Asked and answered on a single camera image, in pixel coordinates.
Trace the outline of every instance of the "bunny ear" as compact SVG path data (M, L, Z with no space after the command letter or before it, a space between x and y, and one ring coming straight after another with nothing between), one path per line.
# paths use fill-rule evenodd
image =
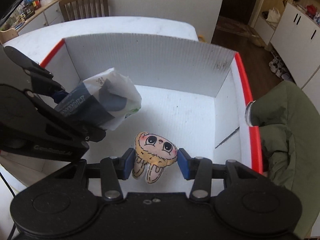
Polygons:
M150 165L147 173L147 182L149 184L155 183L161 176L164 168L156 165Z
M132 176L137 179L140 177L140 175L144 172L144 168L146 166L147 162L142 160L140 157L136 156L136 159L134 161L134 166L132 170Z

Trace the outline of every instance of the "cartoon eyes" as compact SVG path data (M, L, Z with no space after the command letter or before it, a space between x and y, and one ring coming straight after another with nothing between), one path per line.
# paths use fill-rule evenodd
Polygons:
M151 135L151 136L149 136L148 138L147 138L147 140L146 140L146 144L145 145L148 145L148 144L151 144L151 145L155 145L155 143L156 143L156 141L157 141L157 137L156 136L153 136L153 135Z
M150 135L150 136L147 138L145 145L153 145L153 146L155 146L157 140L158 140L158 139L157 139L156 136ZM165 142L165 143L163 144L163 148L162 148L163 151L166 151L167 153L170 153L170 152L172 151L172 149L173 149L173 147L172 147L172 144L171 144L171 143Z
M163 149L162 150L166 151L167 153L170 153L172 151L171 143L165 142L163 144Z

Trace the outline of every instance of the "black cable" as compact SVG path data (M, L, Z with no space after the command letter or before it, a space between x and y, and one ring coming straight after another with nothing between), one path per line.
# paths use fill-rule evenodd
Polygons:
M5 180L4 176L1 174L0 172L0 177L2 178L3 182L6 184L6 186L8 187L8 189L10 190L11 194L13 197L15 197L15 193L13 192L12 188L10 187L10 185L7 183L7 181Z
M8 184L8 182L5 180L5 178L4 178L4 176L2 175L1 172L0 172L0 177L2 178L3 182L6 184L6 186L8 187L8 189L10 190L12 196L15 197L15 196L16 196L15 193L13 192L12 188L10 187L10 185ZM15 226L15 224L13 224L12 229L11 229L11 232L10 232L7 240L11 240L11 239L12 239L15 230L16 230L16 226Z

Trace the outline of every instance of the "blue gripper pad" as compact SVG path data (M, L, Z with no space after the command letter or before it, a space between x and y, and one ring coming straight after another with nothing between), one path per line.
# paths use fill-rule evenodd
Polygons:
M190 170L189 170L188 159L187 159L187 156L185 156L183 154L183 151L185 152L184 149L178 150L178 165L179 165L180 171L181 171L184 179L189 180L190 179Z
M131 152L129 153L129 156L126 157L126 159L124 160L124 169L123 169L123 177L124 179L128 179L131 171L133 169L133 165L134 165L134 159L135 159L135 155L136 155L136 151L134 149L129 149L131 150Z
M60 103L69 93L64 91L64 90L61 90L61 91L58 91L58 92L55 92L53 95L52 95L52 99L53 101L58 104Z

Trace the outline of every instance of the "red object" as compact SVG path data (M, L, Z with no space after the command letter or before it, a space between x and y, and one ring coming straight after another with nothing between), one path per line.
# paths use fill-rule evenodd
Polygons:
M316 13L317 13L317 8L316 8L313 4L311 4L311 5L308 5L308 6L307 6L307 11L308 11L308 13L310 13L312 16L315 16Z
M39 0L31 0L33 7L35 10L38 10L41 7L40 1Z
M54 55L58 52L58 50L64 45L64 39L59 41L53 49L49 52L49 54L44 58L44 60L40 63L40 66L45 68L47 64L51 61Z
M247 78L247 74L245 72L242 59L240 54L237 52L235 55L236 63L239 70L239 75L241 79L243 94L244 94L244 102L246 106L253 101L252 93L250 90L249 81ZM251 165L252 169L260 174L263 172L262 166L262 151L261 151L261 140L260 140L260 132L259 127L249 127L250 134L250 146L251 146Z

